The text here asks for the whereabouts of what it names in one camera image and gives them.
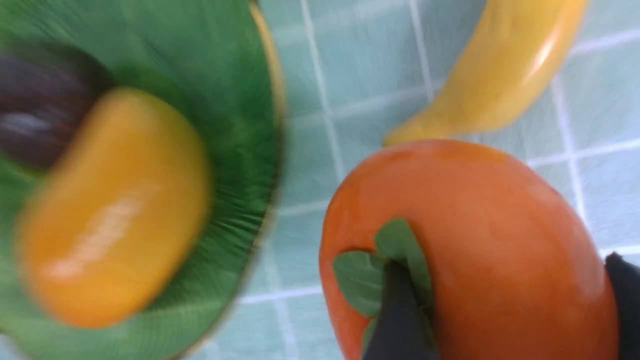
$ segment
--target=gold rim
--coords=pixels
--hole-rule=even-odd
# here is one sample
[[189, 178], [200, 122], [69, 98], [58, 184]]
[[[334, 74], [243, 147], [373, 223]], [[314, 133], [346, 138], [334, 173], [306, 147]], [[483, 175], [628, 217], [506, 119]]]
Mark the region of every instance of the gold rim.
[[[253, 251], [250, 255], [249, 260], [247, 261], [247, 265], [244, 268], [244, 274], [240, 281], [240, 285], [238, 286], [238, 289], [233, 296], [234, 300], [237, 298], [238, 293], [246, 288], [248, 280], [255, 273], [255, 258], [257, 257], [258, 253], [261, 252], [259, 251], [259, 249], [264, 247], [266, 240], [269, 238], [269, 232], [275, 228], [275, 225], [277, 223], [278, 216], [275, 204], [278, 203], [280, 198], [280, 190], [278, 189], [278, 184], [279, 179], [282, 175], [282, 165], [284, 164], [284, 147], [282, 144], [285, 135], [285, 121], [287, 117], [287, 92], [284, 83], [284, 75], [282, 73], [278, 50], [276, 48], [273, 37], [271, 36], [271, 30], [269, 29], [269, 25], [267, 24], [262, 12], [260, 11], [257, 0], [249, 0], [249, 10], [253, 17], [253, 20], [255, 21], [258, 32], [260, 33], [260, 37], [262, 37], [262, 45], [264, 46], [264, 52], [269, 67], [271, 78], [271, 93], [273, 94], [273, 103], [276, 111], [275, 127], [276, 132], [278, 133], [277, 144], [279, 161], [276, 164], [276, 181], [275, 187], [271, 192], [271, 204], [267, 207], [264, 219], [262, 220], [262, 225], [258, 230], [258, 234], [256, 235], [253, 242]], [[182, 360], [189, 356], [195, 355], [195, 353], [197, 353], [202, 347], [206, 345], [207, 340], [218, 331], [220, 325], [225, 323], [235, 307], [235, 301], [231, 301], [226, 309], [223, 310], [222, 314], [220, 314], [220, 316], [215, 319], [209, 331], [207, 331], [185, 351], [176, 356], [170, 357], [168, 360]]]

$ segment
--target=orange fruit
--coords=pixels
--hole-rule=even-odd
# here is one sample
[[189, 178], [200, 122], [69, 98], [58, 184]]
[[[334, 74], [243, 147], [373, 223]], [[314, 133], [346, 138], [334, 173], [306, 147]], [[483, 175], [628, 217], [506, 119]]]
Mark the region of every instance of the orange fruit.
[[196, 243], [211, 207], [209, 163], [175, 109], [112, 90], [17, 229], [27, 287], [55, 319], [101, 328], [147, 306]]
[[611, 284], [573, 209], [503, 152], [433, 140], [371, 156], [328, 208], [320, 273], [348, 360], [361, 358], [369, 320], [342, 296], [333, 259], [375, 251], [374, 235], [398, 217], [429, 263], [442, 360], [618, 358]]

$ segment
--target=dark purple object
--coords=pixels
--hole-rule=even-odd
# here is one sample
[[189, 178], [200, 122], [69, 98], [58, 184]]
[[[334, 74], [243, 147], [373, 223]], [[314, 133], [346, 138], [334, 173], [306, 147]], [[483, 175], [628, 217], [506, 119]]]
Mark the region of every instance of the dark purple object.
[[0, 50], [0, 151], [25, 167], [50, 168], [113, 85], [97, 59], [69, 45], [22, 42]]

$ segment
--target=light blue tile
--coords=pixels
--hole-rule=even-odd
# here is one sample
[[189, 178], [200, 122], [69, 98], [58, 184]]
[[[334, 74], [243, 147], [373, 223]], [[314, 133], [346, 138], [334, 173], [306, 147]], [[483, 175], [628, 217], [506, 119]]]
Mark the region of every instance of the light blue tile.
[[593, 40], [637, 28], [638, 19], [638, 0], [590, 0], [578, 40]]
[[282, 206], [329, 199], [338, 187], [338, 177], [326, 125], [292, 124], [287, 132]]
[[289, 360], [272, 302], [238, 306], [214, 339], [224, 360]]
[[324, 211], [282, 217], [269, 246], [282, 289], [320, 284], [318, 252]]
[[346, 170], [352, 171], [368, 156], [380, 151], [384, 136], [426, 105], [426, 95], [417, 96], [369, 113], [337, 120], [335, 130]]
[[312, 19], [330, 16], [337, 11], [362, 4], [366, 0], [308, 0]]
[[320, 112], [322, 104], [309, 43], [280, 45], [278, 51], [287, 87], [288, 116], [295, 118]]
[[245, 284], [243, 295], [261, 295], [269, 292], [264, 251], [260, 251], [253, 260], [250, 273], [247, 274], [248, 283]]
[[467, 45], [486, 0], [419, 1], [431, 77], [445, 79]]
[[640, 243], [640, 151], [580, 161], [587, 220], [600, 248]]
[[0, 360], [19, 360], [13, 345], [2, 335], [0, 335]]
[[342, 360], [322, 295], [287, 300], [300, 359]]
[[211, 359], [214, 359], [214, 358], [209, 356], [209, 354], [207, 352], [207, 349], [206, 348], [201, 348], [195, 354], [190, 355], [189, 357], [187, 357], [186, 360], [211, 360]]
[[571, 59], [562, 80], [579, 149], [640, 137], [640, 44]]
[[498, 148], [522, 161], [564, 152], [556, 109], [549, 91], [512, 125], [474, 138], [476, 142]]
[[551, 164], [536, 168], [536, 172], [546, 180], [575, 209], [575, 194], [567, 163]]
[[259, 0], [258, 3], [272, 31], [304, 23], [300, 0]]
[[423, 84], [407, 6], [317, 36], [332, 107]]

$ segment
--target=toy fruit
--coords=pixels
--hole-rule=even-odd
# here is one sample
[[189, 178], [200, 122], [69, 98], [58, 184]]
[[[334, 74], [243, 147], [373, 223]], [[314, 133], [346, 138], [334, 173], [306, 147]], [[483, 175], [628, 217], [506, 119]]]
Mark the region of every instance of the toy fruit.
[[113, 90], [24, 210], [28, 287], [70, 325], [121, 322], [181, 266], [210, 199], [209, 164], [187, 120], [142, 91]]
[[488, 0], [444, 89], [385, 145], [498, 130], [516, 120], [562, 65], [587, 0]]
[[429, 266], [442, 360], [617, 359], [612, 286], [573, 209], [503, 152], [432, 140], [371, 156], [328, 208], [319, 266], [347, 360], [360, 359], [369, 319], [346, 302], [334, 260], [376, 252], [374, 237], [395, 218]]
[[34, 41], [5, 47], [0, 51], [0, 152], [25, 167], [51, 167], [114, 82], [98, 60], [69, 45]]

